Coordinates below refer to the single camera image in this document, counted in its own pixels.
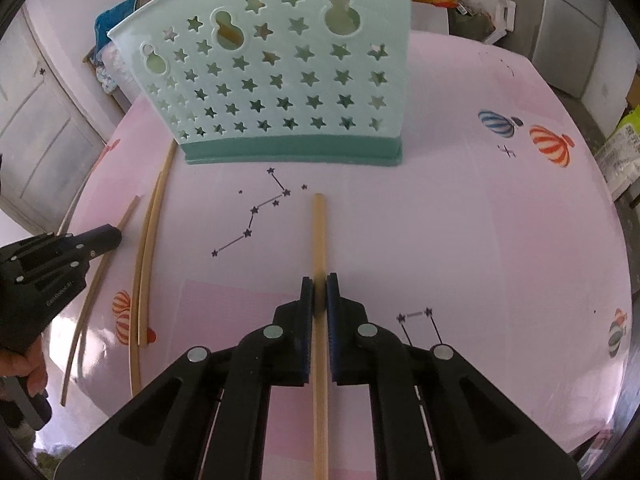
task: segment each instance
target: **wooden stick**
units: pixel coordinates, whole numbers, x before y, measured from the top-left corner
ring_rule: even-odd
[[[153,267],[154,251],[156,249],[156,235],[158,234],[158,223],[160,212],[162,211],[162,200],[164,199],[164,189],[171,171],[171,164],[174,161],[177,142],[172,141],[169,151],[164,160],[164,166],[158,180],[158,187],[151,206],[151,217],[149,228],[146,232],[145,252],[142,256],[142,276],[140,277],[140,311],[138,316],[138,343],[146,346],[147,331],[149,328],[149,293],[151,290],[151,270]]]
[[[136,196],[129,204],[126,212],[120,219],[118,223],[118,229],[122,232],[124,231],[127,223],[129,222],[131,216],[133,215],[133,211],[138,206],[140,202],[140,197]],[[100,293],[100,287],[102,286],[102,282],[104,281],[104,277],[109,270],[109,265],[111,263],[111,259],[113,257],[114,251],[110,251],[102,256],[100,260],[100,264],[98,264],[98,268],[95,271],[94,278],[91,280],[91,285],[89,285],[89,290],[87,291],[86,297],[84,298],[84,303],[82,304],[82,308],[80,309],[80,314],[78,315],[78,322],[76,323],[76,329],[74,330],[74,336],[71,339],[71,348],[69,349],[69,357],[66,360],[66,369],[65,376],[62,379],[62,394],[60,395],[60,404],[62,406],[66,406],[66,396],[69,391],[69,381],[71,378],[71,368],[74,363],[74,358],[76,356],[76,349],[78,348],[78,341],[80,340],[80,335],[82,330],[84,330],[87,321],[89,320],[89,315],[91,314],[91,310],[94,307],[95,299],[98,297],[98,293]]]
[[[133,271],[133,287],[131,291],[131,311],[129,313],[129,379],[131,395],[135,397],[142,389],[142,377],[140,376],[140,347],[138,346],[138,309],[140,307],[140,277],[142,275],[142,257],[145,254],[146,232],[149,229],[151,209],[154,204],[160,175],[156,180],[154,190],[151,193],[149,204],[146,207],[145,219],[142,222],[138,252],[136,253],[136,267]]]
[[[311,383],[314,390],[314,480],[329,479],[329,376],[326,326],[326,199],[314,195],[314,323],[311,346]]]

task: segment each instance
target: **cabinet door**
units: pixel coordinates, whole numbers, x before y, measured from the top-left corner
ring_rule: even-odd
[[[598,52],[601,29],[562,0],[546,0],[531,59],[551,86],[579,98]]]

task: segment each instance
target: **metal rivet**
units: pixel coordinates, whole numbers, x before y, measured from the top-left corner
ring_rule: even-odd
[[[433,348],[433,355],[443,361],[448,361],[453,357],[453,348],[449,345],[437,345]]]
[[[363,323],[358,327],[358,334],[363,337],[373,337],[378,333],[378,327],[371,323]]]
[[[279,337],[282,337],[282,334],[284,334],[284,330],[279,325],[269,325],[264,327],[262,334],[267,339],[277,339]]]
[[[207,358],[207,349],[202,346],[196,346],[196,348],[192,348],[189,350],[187,354],[187,359],[192,363],[199,363],[204,361]]]

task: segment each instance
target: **curved wooden stick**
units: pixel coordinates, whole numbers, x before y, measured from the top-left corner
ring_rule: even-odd
[[[146,232],[149,229],[151,209],[154,204],[156,191],[160,175],[156,180],[153,193],[146,207],[145,219],[142,222],[140,231],[140,241],[138,242],[138,252],[136,254],[136,267],[133,271],[133,288],[131,291],[131,311],[129,313],[129,379],[131,384],[131,395],[135,397],[142,389],[142,378],[140,376],[140,347],[138,346],[138,309],[140,307],[140,277],[142,273],[142,257],[145,254]]]
[[[131,216],[133,215],[133,211],[136,206],[140,202],[140,197],[136,196],[129,204],[126,212],[120,219],[118,223],[118,229],[122,232],[124,231],[127,223],[129,222]],[[94,278],[91,280],[91,285],[89,285],[89,290],[87,291],[86,297],[84,298],[84,303],[82,304],[82,308],[80,309],[80,314],[78,315],[78,322],[76,322],[76,329],[74,330],[74,336],[71,339],[71,348],[69,349],[69,357],[66,360],[66,369],[65,375],[62,379],[62,393],[60,394],[60,404],[62,406],[66,406],[66,396],[69,391],[69,380],[71,378],[71,368],[74,364],[74,358],[76,357],[76,349],[78,348],[78,341],[80,340],[80,335],[82,330],[84,330],[86,323],[89,319],[89,314],[91,314],[91,310],[94,307],[95,299],[98,297],[98,293],[100,292],[100,287],[102,286],[102,282],[104,277],[109,270],[109,265],[111,263],[111,258],[113,257],[114,251],[110,251],[102,256],[100,260],[100,264],[98,264],[98,268],[95,271]]]
[[[142,256],[142,275],[140,277],[140,311],[138,315],[138,343],[141,346],[148,344],[147,331],[149,328],[149,293],[151,290],[151,270],[153,267],[154,251],[156,250],[156,235],[158,234],[158,223],[160,212],[162,211],[162,200],[164,199],[164,189],[171,171],[171,164],[174,161],[177,142],[171,142],[169,151],[164,160],[164,166],[158,180],[158,187],[151,206],[151,216],[149,228],[146,232],[145,252]]]

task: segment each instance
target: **mint green plastic basket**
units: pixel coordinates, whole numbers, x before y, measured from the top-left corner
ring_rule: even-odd
[[[153,0],[109,36],[188,163],[390,166],[409,30],[410,0]]]

